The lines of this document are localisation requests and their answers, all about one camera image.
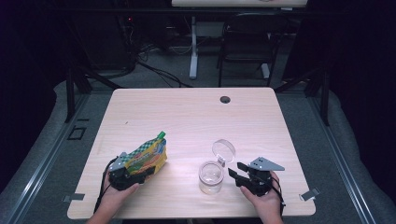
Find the chair backrest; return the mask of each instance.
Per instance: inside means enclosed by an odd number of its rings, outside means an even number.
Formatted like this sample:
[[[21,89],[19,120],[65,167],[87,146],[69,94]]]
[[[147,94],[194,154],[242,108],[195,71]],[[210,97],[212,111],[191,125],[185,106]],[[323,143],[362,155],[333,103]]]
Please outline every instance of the chair backrest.
[[[284,34],[288,26],[289,20],[282,15],[239,13],[224,23],[223,34]]]

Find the light wood tabletop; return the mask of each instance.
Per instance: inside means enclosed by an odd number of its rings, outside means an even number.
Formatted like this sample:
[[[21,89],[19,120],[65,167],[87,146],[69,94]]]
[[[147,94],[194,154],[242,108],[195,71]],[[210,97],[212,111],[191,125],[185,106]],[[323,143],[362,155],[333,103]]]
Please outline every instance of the light wood tabletop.
[[[220,97],[227,96],[224,104]],[[166,133],[167,161],[116,214],[118,218],[256,217],[234,179],[236,162],[264,157],[283,167],[277,171],[284,216],[310,216],[314,202],[300,199],[309,191],[274,91],[270,88],[122,89],[113,92],[67,215],[89,218],[108,162],[130,153],[160,131]],[[215,161],[212,145],[226,139],[236,150],[226,164],[222,188],[208,195],[199,188],[198,170]]]
[[[173,7],[305,7],[307,0],[172,0]]]

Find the person's hand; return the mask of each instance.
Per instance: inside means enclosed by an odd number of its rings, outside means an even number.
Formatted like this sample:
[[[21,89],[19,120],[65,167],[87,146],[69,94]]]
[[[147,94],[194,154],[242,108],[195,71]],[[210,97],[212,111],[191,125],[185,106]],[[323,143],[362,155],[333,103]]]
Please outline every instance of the person's hand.
[[[111,218],[116,215],[119,208],[123,205],[124,201],[129,195],[135,193],[139,188],[139,184],[133,184],[125,190],[117,190],[110,186],[109,171],[107,171],[103,189],[105,194],[99,208],[88,220],[87,223],[108,223]]]
[[[277,175],[271,171],[273,179],[279,182]],[[273,180],[273,186],[280,189],[279,185]],[[254,195],[246,187],[242,186],[242,193],[254,205],[257,213],[259,214],[262,223],[264,224],[277,224],[283,223],[280,216],[280,199],[273,189],[270,189],[267,194],[261,197]]]

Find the open transparent lid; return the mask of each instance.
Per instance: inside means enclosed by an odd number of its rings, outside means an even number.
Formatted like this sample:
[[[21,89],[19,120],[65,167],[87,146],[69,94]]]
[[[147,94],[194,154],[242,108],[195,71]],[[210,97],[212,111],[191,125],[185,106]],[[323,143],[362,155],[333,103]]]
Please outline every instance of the open transparent lid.
[[[222,167],[225,163],[230,163],[235,158],[235,148],[233,144],[225,139],[220,139],[213,144],[213,154],[218,158],[218,162]]]

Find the transparent jar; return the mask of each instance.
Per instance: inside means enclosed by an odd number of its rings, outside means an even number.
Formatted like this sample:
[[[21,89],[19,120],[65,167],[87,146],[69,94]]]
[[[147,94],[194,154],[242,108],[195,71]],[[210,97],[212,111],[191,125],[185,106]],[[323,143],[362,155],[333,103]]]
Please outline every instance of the transparent jar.
[[[199,188],[206,194],[214,194],[221,190],[225,163],[230,163],[235,158],[233,144],[224,139],[216,141],[212,151],[218,160],[206,161],[199,168]]]

